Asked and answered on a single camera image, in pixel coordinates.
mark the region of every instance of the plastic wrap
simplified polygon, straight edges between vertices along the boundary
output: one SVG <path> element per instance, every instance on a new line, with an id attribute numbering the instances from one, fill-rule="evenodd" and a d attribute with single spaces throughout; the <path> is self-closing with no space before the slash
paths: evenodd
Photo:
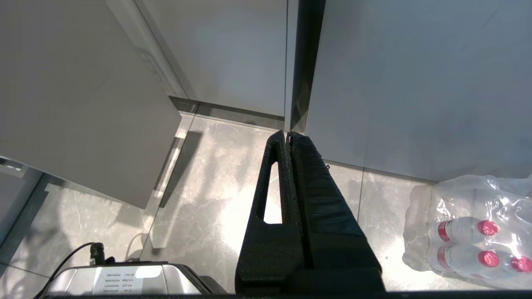
<path id="1" fill-rule="evenodd" d="M 427 261 L 499 288 L 532 287 L 532 176 L 462 176 L 430 190 Z"/>

